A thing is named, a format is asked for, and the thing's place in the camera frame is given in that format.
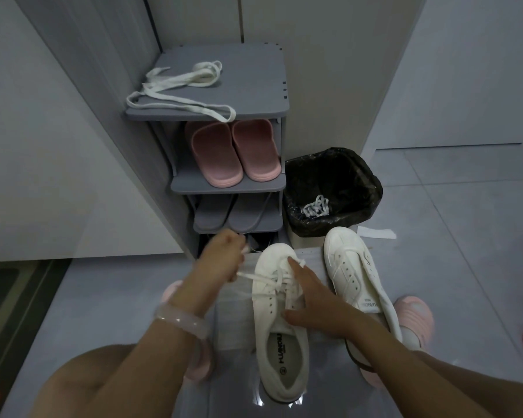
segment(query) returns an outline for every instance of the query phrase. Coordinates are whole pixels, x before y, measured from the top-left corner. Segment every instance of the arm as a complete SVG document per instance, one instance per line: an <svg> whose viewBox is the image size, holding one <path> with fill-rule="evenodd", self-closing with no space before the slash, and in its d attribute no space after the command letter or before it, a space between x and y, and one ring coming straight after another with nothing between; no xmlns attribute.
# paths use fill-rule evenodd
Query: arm
<svg viewBox="0 0 523 418"><path fill-rule="evenodd" d="M224 230L203 250L171 305L203 317L224 283L236 276L244 261L244 236ZM154 320L138 344L78 417L167 417L174 403L195 336Z"/></svg>
<svg viewBox="0 0 523 418"><path fill-rule="evenodd" d="M292 325L349 339L377 371L405 417L492 417L480 405L420 361L377 321L331 293L308 267L289 259L302 286L306 309L287 310Z"/></svg>

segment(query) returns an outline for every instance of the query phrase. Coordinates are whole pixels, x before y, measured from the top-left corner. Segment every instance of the leg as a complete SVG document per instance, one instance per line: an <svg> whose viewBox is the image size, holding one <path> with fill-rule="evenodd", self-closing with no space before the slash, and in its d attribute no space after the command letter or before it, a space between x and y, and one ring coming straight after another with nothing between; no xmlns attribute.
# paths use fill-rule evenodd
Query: leg
<svg viewBox="0 0 523 418"><path fill-rule="evenodd" d="M426 352L414 354L498 418L523 418L523 384L496 379L442 362Z"/></svg>
<svg viewBox="0 0 523 418"><path fill-rule="evenodd" d="M41 388L31 418L75 416L133 348L133 344L104 346L68 361Z"/></svg>

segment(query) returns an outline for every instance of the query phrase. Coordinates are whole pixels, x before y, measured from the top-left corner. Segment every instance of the gray shoe rack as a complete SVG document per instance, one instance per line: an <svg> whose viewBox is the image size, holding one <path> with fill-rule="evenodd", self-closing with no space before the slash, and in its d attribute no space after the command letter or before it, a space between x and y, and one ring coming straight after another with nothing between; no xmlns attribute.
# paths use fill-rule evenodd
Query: gray shoe rack
<svg viewBox="0 0 523 418"><path fill-rule="evenodd" d="M221 212L213 209L201 208L198 211L203 196L234 194L236 198L238 194L258 192L268 193L269 199L257 226L249 233L278 231L283 227L282 200L286 179L282 152L289 111L283 48L275 43L181 46L163 52L155 67L170 67L167 74L180 75L191 71L196 63L215 60L223 63L223 72L215 85L204 88L185 86L165 93L206 104L230 105L237 112L236 120L270 119L281 157L281 174L277 178L269 182L254 182L244 173L244 178L237 185L215 188L201 174L184 138L186 121L210 121L212 118L171 109L128 108L126 115L130 120L150 122L171 163L171 190L187 196L194 209L196 232L216 233L217 230L204 230L196 223L205 224L212 217L221 216ZM159 100L144 96L138 104L148 102ZM246 223L257 214L254 210L251 213L244 210L241 215Z"/></svg>

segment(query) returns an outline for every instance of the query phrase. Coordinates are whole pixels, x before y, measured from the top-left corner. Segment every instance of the bracelet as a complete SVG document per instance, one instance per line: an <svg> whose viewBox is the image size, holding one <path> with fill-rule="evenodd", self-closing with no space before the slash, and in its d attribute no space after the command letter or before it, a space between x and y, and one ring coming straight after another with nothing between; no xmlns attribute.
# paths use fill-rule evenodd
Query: bracelet
<svg viewBox="0 0 523 418"><path fill-rule="evenodd" d="M204 340L209 336L209 325L204 319L188 314L168 303L159 305L155 317L193 334L198 339Z"/></svg>

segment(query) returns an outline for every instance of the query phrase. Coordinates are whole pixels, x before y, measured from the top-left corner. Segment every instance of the person's left arm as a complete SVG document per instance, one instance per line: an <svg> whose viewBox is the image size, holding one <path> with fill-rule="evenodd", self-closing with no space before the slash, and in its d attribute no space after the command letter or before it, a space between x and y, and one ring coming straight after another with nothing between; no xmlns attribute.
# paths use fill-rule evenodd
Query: person's left arm
<svg viewBox="0 0 523 418"><path fill-rule="evenodd" d="M223 284L236 276L244 245L244 236L230 230L215 236L169 303L202 318ZM171 416L195 340L175 325L154 320L78 417Z"/></svg>

